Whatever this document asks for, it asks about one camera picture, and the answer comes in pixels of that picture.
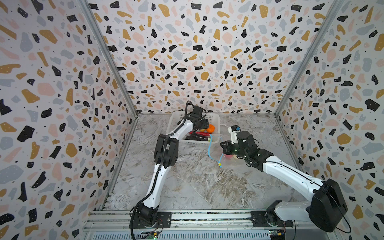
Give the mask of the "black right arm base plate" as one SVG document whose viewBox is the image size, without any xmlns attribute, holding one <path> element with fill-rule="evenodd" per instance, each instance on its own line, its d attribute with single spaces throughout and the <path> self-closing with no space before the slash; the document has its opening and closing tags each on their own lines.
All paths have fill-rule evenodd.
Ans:
<svg viewBox="0 0 384 240">
<path fill-rule="evenodd" d="M 251 211 L 251 221 L 254 228 L 291 228 L 294 226 L 293 221 L 282 221 L 273 212 L 264 211 Z"/>
</svg>

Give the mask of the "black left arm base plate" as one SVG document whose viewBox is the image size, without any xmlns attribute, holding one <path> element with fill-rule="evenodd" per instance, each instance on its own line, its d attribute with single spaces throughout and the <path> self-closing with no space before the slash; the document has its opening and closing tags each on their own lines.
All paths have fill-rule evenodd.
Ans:
<svg viewBox="0 0 384 240">
<path fill-rule="evenodd" d="M 160 228 L 169 229 L 171 227 L 172 212 L 157 212 L 155 214 L 139 214 L 135 213 L 131 219 L 130 229 L 150 229 Z"/>
</svg>

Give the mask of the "white plastic basket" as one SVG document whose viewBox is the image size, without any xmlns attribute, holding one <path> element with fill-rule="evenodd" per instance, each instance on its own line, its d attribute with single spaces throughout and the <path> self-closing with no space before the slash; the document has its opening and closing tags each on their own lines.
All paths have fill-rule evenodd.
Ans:
<svg viewBox="0 0 384 240">
<path fill-rule="evenodd" d="M 170 122 L 167 127 L 167 134 L 170 134 L 172 130 L 175 130 L 183 121 L 183 112 L 174 112 L 171 115 Z M 210 144 L 215 145 L 220 141 L 221 134 L 221 121 L 218 114 L 208 113 L 205 117 L 208 120 L 209 125 L 212 125 L 212 133 L 203 132 L 198 130 L 196 132 L 188 132 L 186 135 L 179 139 L 179 145 L 192 145 L 208 147 Z"/>
</svg>

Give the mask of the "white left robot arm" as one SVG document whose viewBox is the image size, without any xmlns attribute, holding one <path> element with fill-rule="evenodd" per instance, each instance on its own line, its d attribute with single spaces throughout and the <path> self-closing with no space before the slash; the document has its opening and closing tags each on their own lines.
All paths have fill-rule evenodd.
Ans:
<svg viewBox="0 0 384 240">
<path fill-rule="evenodd" d="M 157 221 L 160 197 L 168 172 L 176 164 L 179 157 L 179 141 L 190 132 L 208 126 L 207 111 L 186 102 L 184 116 L 178 125 L 169 133 L 159 135 L 154 151 L 155 168 L 146 196 L 141 199 L 131 213 L 132 221 L 139 219 L 148 226 Z"/>
</svg>

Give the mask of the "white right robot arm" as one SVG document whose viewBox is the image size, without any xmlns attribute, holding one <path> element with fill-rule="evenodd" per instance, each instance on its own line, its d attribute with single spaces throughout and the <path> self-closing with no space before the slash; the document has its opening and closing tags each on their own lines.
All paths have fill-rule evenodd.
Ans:
<svg viewBox="0 0 384 240">
<path fill-rule="evenodd" d="M 261 220 L 272 227 L 285 221 L 311 222 L 320 230 L 331 233 L 345 218 L 348 211 L 341 188 L 332 179 L 326 181 L 312 177 L 286 164 L 268 150 L 261 149 L 258 141 L 247 131 L 234 125 L 228 129 L 231 140 L 220 145 L 224 155 L 234 155 L 248 167 L 269 174 L 301 194 L 302 202 L 274 201 Z"/>
</svg>

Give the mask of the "clear zip top bag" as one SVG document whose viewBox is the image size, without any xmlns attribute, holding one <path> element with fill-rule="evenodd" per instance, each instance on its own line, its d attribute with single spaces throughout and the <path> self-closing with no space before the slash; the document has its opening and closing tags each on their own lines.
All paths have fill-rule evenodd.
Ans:
<svg viewBox="0 0 384 240">
<path fill-rule="evenodd" d="M 215 161 L 220 169 L 231 168 L 233 166 L 242 165 L 243 159 L 234 155 L 233 158 L 228 159 L 224 157 L 223 148 L 220 143 L 230 141 L 230 137 L 226 135 L 214 134 L 210 136 L 211 140 L 208 147 L 208 156 L 212 161 Z"/>
</svg>

